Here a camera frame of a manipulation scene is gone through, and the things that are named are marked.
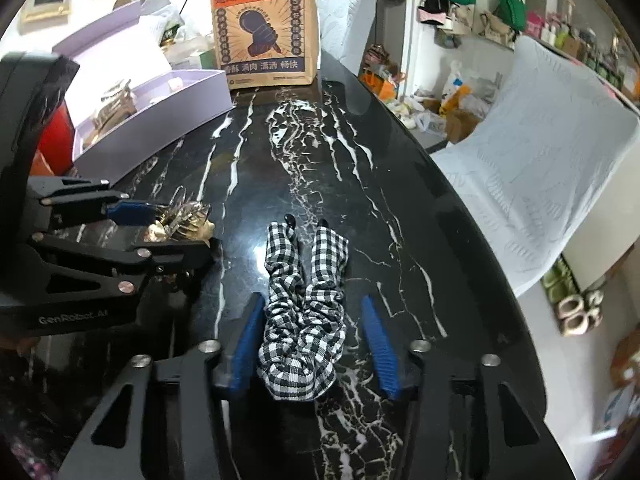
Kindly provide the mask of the person left hand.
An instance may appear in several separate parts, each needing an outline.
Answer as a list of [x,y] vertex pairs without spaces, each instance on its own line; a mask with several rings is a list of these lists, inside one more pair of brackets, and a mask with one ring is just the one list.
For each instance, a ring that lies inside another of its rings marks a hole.
[[26,356],[37,344],[40,337],[19,337],[14,335],[0,336],[0,349],[2,351],[14,351],[19,356]]

